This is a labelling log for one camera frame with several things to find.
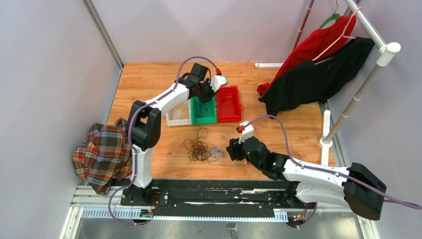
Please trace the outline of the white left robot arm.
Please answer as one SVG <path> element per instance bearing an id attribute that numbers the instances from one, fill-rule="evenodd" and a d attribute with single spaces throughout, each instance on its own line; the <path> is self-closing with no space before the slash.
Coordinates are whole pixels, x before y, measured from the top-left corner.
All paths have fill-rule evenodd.
<path id="1" fill-rule="evenodd" d="M 174 107 L 197 97 L 202 103 L 210 101 L 228 79 L 216 68 L 195 63 L 190 72 L 177 76 L 175 82 L 158 96 L 145 102 L 135 101 L 130 110 L 125 133 L 132 151 L 132 176 L 128 186 L 133 199 L 141 206 L 152 201 L 152 150 L 161 136 L 162 116 Z"/>

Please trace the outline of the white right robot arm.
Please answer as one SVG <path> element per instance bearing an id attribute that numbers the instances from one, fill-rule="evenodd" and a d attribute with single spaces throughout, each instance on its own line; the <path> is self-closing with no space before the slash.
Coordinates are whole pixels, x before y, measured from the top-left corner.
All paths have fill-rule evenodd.
<path id="1" fill-rule="evenodd" d="M 232 161 L 246 160 L 269 179 L 288 182 L 284 199 L 292 208 L 323 203 L 347 207 L 373 221 L 381 217 L 384 199 L 376 191 L 385 193 L 387 186 L 360 163 L 329 167 L 291 159 L 271 152 L 254 136 L 244 142 L 232 138 L 226 150 Z"/>

